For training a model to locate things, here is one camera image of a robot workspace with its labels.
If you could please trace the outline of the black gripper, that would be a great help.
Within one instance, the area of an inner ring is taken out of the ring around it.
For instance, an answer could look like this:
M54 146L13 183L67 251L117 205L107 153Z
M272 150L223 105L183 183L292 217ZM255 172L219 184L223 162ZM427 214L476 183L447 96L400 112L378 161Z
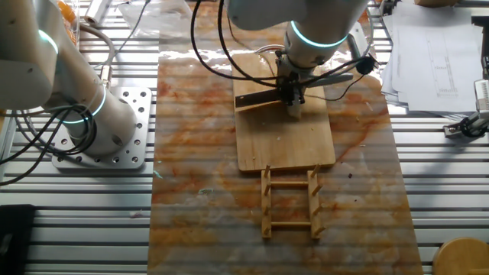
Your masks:
M277 74L277 91L280 100L286 105L302 105L305 103L304 87L301 75L295 72Z

